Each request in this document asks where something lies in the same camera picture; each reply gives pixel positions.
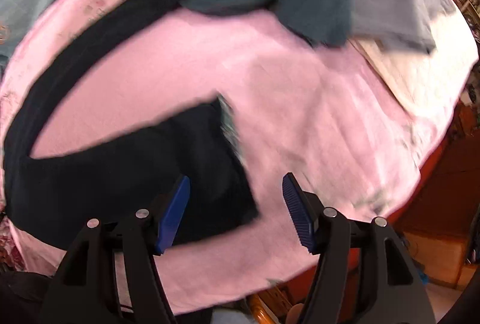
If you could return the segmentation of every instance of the blue object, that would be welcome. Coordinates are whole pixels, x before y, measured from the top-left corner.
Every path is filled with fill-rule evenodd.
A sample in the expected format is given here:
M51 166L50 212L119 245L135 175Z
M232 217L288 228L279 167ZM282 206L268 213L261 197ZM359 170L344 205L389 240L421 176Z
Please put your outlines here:
M171 247L189 198L190 179L184 176L165 211L165 216L158 224L158 239L155 248L159 254L163 254L167 248Z
M315 249L314 219L302 200L303 191L291 172L283 177L282 192L300 243L312 253Z

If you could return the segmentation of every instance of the wooden shelf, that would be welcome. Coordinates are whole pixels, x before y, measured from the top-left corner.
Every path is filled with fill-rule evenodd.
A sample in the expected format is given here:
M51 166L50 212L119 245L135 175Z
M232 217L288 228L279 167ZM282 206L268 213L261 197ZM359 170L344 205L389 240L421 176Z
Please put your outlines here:
M475 23L480 26L480 15L477 12L477 9L475 9L475 6L472 5L472 2L470 0L462 0L464 4L467 5L467 10L469 11L470 15L473 17Z

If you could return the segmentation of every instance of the pink sheet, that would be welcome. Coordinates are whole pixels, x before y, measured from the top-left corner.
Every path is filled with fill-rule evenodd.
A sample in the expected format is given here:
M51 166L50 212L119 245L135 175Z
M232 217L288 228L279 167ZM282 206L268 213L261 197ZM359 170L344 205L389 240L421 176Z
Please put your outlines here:
M2 140L29 85L67 43L59 34L85 21L75 11L82 1L58 0L16 50L0 89ZM242 162L262 216L155 260L176 314L265 289L316 263L283 202L286 172L325 205L370 221L408 199L418 166L452 114L446 106L434 119L411 118L350 44L313 50L267 11L213 18L180 9L97 63L57 107L33 156L90 147L217 92L235 110ZM64 251L12 223L10 230L26 269L53 274ZM121 302L128 303L120 256L117 272Z

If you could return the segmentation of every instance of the pink tablecloth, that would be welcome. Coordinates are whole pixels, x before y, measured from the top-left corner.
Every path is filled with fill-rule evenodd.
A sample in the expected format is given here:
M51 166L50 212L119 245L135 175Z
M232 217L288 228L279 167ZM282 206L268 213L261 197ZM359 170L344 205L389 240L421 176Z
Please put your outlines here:
M86 2L58 0L18 47L0 89L2 139L31 83L68 42L69 25L85 23L77 9ZM370 221L408 199L452 114L446 106L434 119L409 117L350 44L313 50L267 11L212 18L180 9L94 66L58 106L33 156L89 147L216 92L235 110L261 217L155 260L176 314L265 289L316 262L299 244L283 202L286 172L325 205ZM53 274L64 251L13 224L10 230L26 269ZM119 292L128 303L122 266L118 256Z

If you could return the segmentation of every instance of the silver screw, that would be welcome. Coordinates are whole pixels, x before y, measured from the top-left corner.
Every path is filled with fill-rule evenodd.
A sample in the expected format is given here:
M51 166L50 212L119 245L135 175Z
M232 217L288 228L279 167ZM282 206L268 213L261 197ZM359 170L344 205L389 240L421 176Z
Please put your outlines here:
M91 218L90 220L87 221L88 228L96 228L99 224L100 224L100 221L98 221L97 218Z
M145 218L149 215L149 212L147 209L138 209L138 211L135 212L135 215L137 218Z
M334 218L337 216L337 211L333 208L325 208L323 214L327 217Z
M377 217L375 218L375 224L377 224L379 227L386 227L388 223L383 217Z

